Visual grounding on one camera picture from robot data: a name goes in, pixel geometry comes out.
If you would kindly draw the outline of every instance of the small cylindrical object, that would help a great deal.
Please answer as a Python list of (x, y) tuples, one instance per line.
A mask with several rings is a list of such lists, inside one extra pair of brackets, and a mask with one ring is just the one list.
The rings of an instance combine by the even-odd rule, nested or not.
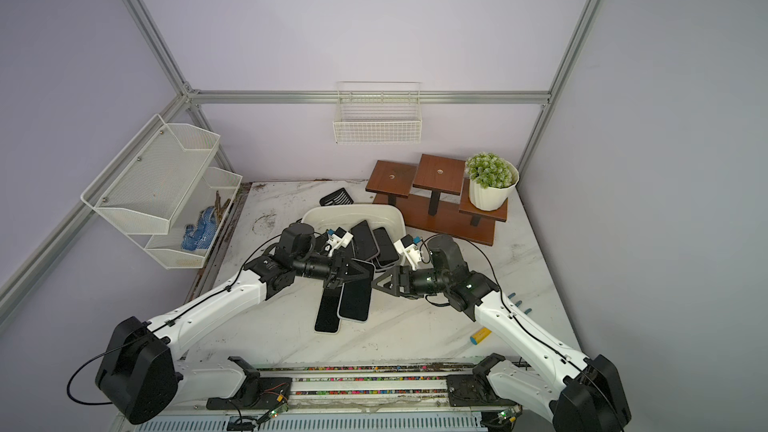
[(480, 329), (479, 331), (475, 332), (475, 333), (474, 333), (474, 334), (473, 334), (473, 335), (472, 335), (472, 336), (469, 338), (469, 341), (470, 341), (470, 342), (472, 342), (474, 345), (477, 345), (477, 344), (479, 344), (480, 342), (482, 342), (483, 340), (485, 340), (485, 338), (486, 338), (487, 336), (489, 336), (490, 334), (491, 334), (491, 331), (490, 331), (490, 330), (488, 330), (488, 329), (486, 329), (486, 328), (484, 327), (484, 328)]

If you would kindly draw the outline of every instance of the white mesh shelf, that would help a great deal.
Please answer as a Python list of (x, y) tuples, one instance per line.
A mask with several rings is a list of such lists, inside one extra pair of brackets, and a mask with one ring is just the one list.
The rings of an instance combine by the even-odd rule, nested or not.
[(99, 197), (86, 199), (123, 234), (168, 234), (219, 149), (219, 135), (184, 123), (160, 121), (131, 163)]
[[(370, 92), (374, 86), (382, 91)], [(333, 133), (339, 144), (419, 143), (422, 111), (418, 83), (340, 82)]]
[(197, 226), (197, 219), (200, 212), (212, 206), (216, 201), (216, 192), (221, 197), (221, 205), (225, 204), (227, 199), (230, 204), (227, 212), (232, 207), (235, 194), (242, 176), (227, 172), (216, 167), (208, 167), (197, 187), (194, 188), (189, 196), (189, 200), (178, 213), (178, 220), (168, 231), (168, 234), (152, 235), (147, 245), (142, 248), (166, 268), (201, 268), (205, 264), (213, 244), (216, 242), (221, 225), (224, 219), (219, 221), (216, 228), (216, 236), (211, 241), (211, 246), (206, 249), (197, 249), (196, 251), (184, 250), (181, 247), (181, 241), (184, 239), (185, 227), (187, 224)]

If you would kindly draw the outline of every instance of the potted plant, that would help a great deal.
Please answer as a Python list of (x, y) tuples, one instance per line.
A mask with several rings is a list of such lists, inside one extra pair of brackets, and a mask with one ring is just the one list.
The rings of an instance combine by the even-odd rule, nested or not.
[(480, 210), (501, 207), (520, 178), (514, 165), (488, 152), (470, 157), (466, 172), (469, 174), (469, 201)]

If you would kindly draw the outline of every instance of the smartphone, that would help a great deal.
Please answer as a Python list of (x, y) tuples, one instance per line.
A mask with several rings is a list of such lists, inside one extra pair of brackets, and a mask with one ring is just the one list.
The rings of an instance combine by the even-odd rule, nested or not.
[(375, 267), (370, 262), (355, 262), (368, 271), (369, 277), (343, 285), (337, 315), (348, 321), (365, 322), (371, 307), (371, 281)]
[(384, 227), (375, 229), (373, 238), (376, 240), (376, 245), (379, 246), (379, 255), (373, 259), (376, 268), (382, 269), (397, 264), (400, 260), (400, 254), (395, 250), (395, 245), (392, 244), (386, 229)]
[(320, 308), (317, 309), (315, 319), (315, 332), (335, 334), (339, 331), (339, 302), (341, 301), (341, 287), (325, 288), (322, 290)]
[(364, 220), (360, 224), (352, 227), (352, 244), (355, 245), (355, 258), (359, 260), (371, 260), (379, 254), (379, 246), (373, 238), (368, 221)]

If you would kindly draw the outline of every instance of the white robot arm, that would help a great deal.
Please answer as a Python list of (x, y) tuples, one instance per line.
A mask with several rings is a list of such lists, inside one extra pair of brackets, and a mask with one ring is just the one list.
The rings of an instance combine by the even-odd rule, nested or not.
[[(97, 386), (132, 424), (149, 420), (171, 403), (242, 398), (250, 368), (244, 360), (230, 358), (231, 366), (196, 369), (189, 377), (178, 360), (206, 334), (269, 300), (297, 275), (322, 279), (327, 287), (371, 277), (364, 263), (344, 254), (314, 254), (312, 233), (311, 226), (293, 224), (283, 231), (274, 254), (268, 249), (210, 292), (147, 322), (130, 318), (120, 323), (104, 354)], [(618, 372), (607, 359), (590, 360), (504, 302), (493, 281), (469, 271), (450, 236), (435, 236), (429, 249), (434, 268), (397, 266), (376, 278), (372, 288), (410, 298), (444, 293), (454, 309), (493, 331), (536, 370), (517, 368), (493, 354), (481, 362), (485, 371), (475, 373), (489, 395), (519, 403), (550, 420), (556, 430), (623, 429), (629, 407)]]

